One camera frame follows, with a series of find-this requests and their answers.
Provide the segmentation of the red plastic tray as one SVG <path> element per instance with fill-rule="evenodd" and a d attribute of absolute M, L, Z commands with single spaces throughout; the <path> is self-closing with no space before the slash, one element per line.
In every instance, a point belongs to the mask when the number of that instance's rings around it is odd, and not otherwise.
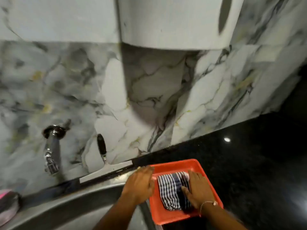
<path fill-rule="evenodd" d="M 193 207 L 189 211 L 183 211 L 183 210 L 168 211 L 164 208 L 160 198 L 158 181 L 157 181 L 157 177 L 164 174 L 172 174 L 175 172 L 182 172 L 182 171 L 188 173 L 188 170 L 202 174 L 202 176 L 204 176 L 209 183 L 209 186 L 213 192 L 217 205 L 219 205 L 222 209 L 224 208 L 221 199 L 219 198 L 214 187 L 210 183 L 200 163 L 196 159 L 159 163 L 150 166 L 154 167 L 153 180 L 155 182 L 155 189 L 153 195 L 149 198 L 149 204 L 150 204 L 152 219 L 155 224 L 164 225 L 198 216 L 198 211 L 195 210 Z"/>

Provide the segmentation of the stainless steel sink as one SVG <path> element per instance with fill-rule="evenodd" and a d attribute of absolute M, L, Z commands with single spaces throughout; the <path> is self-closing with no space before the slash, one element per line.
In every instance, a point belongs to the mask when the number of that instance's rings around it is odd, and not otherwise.
<path fill-rule="evenodd" d="M 134 171 L 90 182 L 85 188 L 64 197 L 24 208 L 0 230 L 93 230 L 120 198 L 127 179 Z M 127 230 L 163 230 L 152 220 L 149 201 L 136 207 Z"/>

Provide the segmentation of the person's left forearm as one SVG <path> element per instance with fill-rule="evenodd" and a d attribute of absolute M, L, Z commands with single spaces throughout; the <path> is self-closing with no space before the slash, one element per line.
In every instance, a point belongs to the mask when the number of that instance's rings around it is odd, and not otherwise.
<path fill-rule="evenodd" d="M 93 230 L 127 230 L 136 207 L 144 201 L 132 194 L 121 195 Z"/>

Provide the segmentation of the person's left hand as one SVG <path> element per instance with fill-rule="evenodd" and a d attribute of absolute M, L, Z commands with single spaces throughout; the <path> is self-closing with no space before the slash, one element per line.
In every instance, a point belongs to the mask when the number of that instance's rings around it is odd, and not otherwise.
<path fill-rule="evenodd" d="M 154 180 L 142 180 L 137 178 L 137 170 L 129 176 L 120 198 L 133 205 L 139 205 L 149 199 L 154 193 Z"/>

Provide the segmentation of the pink scrub sponge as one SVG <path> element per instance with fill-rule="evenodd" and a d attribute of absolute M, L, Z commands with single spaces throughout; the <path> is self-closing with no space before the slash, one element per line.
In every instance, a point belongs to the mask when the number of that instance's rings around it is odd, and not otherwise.
<path fill-rule="evenodd" d="M 19 211 L 20 194 L 10 189 L 0 189 L 0 227 L 8 223 Z"/>

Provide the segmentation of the person's right hand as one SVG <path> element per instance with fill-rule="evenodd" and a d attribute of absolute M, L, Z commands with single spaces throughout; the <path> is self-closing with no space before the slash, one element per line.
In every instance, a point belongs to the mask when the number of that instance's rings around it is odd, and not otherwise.
<path fill-rule="evenodd" d="M 200 212 L 201 204 L 205 201 L 215 201 L 207 179 L 200 173 L 189 170 L 189 190 L 193 197 L 187 197 L 191 205 Z"/>

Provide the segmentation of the chrome wall tap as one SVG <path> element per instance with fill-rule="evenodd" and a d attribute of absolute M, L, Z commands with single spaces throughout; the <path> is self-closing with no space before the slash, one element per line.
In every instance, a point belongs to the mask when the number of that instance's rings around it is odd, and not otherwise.
<path fill-rule="evenodd" d="M 62 166 L 60 140 L 66 135 L 66 129 L 60 125 L 50 125 L 43 130 L 42 135 L 46 139 L 43 153 L 45 171 L 50 175 L 55 175 Z"/>

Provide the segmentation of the black-handled white squeegee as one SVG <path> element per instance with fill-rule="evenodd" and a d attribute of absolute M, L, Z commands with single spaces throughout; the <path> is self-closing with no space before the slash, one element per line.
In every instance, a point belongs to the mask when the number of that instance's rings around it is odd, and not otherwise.
<path fill-rule="evenodd" d="M 88 152 L 83 157 L 89 174 L 79 179 L 80 184 L 117 173 L 133 166 L 131 160 L 120 162 L 118 164 L 111 164 L 107 161 L 106 154 L 107 151 L 104 138 L 101 134 L 97 134 L 94 136 L 94 139 L 88 148 Z"/>

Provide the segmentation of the white wall cabinet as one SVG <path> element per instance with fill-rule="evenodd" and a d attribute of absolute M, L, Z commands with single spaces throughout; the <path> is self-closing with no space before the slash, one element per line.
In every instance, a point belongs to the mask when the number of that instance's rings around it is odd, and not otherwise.
<path fill-rule="evenodd" d="M 119 43 L 116 0 L 0 0 L 0 40 Z"/>
<path fill-rule="evenodd" d="M 232 0 L 218 34 L 222 0 L 118 0 L 124 43 L 167 50 L 210 50 L 230 45 L 244 0 Z"/>

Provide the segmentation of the blue white striped cloth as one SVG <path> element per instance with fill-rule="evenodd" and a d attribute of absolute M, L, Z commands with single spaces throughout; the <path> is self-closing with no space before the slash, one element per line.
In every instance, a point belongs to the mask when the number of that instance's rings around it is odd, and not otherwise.
<path fill-rule="evenodd" d="M 163 206 L 168 211 L 192 209 L 190 201 L 182 191 L 182 187 L 189 187 L 189 174 L 187 172 L 175 172 L 157 177 L 159 194 Z"/>

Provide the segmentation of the person's right forearm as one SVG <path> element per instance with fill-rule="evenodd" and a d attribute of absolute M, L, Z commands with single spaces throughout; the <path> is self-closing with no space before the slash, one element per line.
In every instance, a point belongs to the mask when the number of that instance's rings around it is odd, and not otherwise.
<path fill-rule="evenodd" d="M 200 213 L 216 230 L 248 230 L 227 211 L 218 206 L 216 201 L 203 202 Z"/>

